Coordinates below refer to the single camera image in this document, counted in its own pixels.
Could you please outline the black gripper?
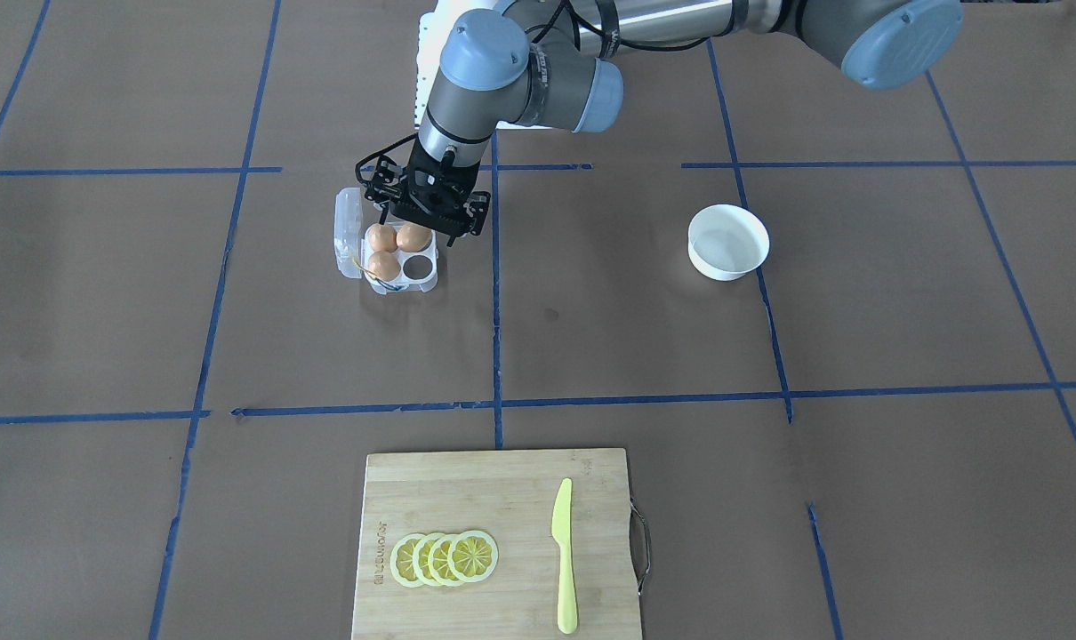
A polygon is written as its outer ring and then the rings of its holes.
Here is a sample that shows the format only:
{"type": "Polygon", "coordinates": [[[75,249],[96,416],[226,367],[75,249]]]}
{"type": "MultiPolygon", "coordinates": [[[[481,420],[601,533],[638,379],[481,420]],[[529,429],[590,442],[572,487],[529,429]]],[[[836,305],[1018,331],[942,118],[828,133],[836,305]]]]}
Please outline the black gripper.
{"type": "Polygon", "coordinates": [[[450,166],[414,147],[387,214],[445,236],[449,246],[461,236],[480,236],[490,210],[489,191],[476,190],[481,163],[450,166]]]}

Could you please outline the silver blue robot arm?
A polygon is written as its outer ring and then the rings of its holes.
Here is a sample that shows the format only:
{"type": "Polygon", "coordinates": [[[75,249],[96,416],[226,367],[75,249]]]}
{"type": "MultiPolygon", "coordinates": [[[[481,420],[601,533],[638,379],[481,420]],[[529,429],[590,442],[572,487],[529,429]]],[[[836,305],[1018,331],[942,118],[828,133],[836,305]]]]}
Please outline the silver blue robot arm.
{"type": "Polygon", "coordinates": [[[952,47],[958,1],[440,1],[420,28],[428,83],[406,162],[376,151],[356,167],[380,219],[445,236],[481,234],[492,198],[477,190],[502,123],[603,132],[624,99],[615,57],[678,53],[738,33],[798,39],[864,88],[892,90],[952,47]]]}

